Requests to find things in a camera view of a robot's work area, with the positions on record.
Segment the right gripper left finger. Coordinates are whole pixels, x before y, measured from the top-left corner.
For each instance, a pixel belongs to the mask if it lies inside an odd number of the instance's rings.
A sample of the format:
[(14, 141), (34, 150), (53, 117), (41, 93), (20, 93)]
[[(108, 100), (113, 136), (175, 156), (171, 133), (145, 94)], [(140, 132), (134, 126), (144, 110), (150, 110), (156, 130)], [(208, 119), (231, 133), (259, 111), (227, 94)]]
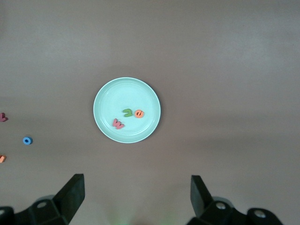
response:
[(16, 213), (12, 207), (1, 206), (2, 225), (68, 225), (84, 201), (84, 175), (75, 174), (51, 199), (34, 202)]

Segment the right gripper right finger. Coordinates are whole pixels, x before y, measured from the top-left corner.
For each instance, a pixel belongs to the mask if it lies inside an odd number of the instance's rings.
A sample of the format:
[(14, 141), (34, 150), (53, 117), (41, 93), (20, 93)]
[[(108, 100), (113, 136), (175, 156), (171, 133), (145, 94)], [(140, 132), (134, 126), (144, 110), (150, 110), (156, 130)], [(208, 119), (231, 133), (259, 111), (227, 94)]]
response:
[(269, 210), (250, 208), (246, 214), (224, 198), (214, 198), (204, 184), (201, 176), (192, 175), (190, 200), (195, 217), (189, 225), (281, 225), (278, 217)]

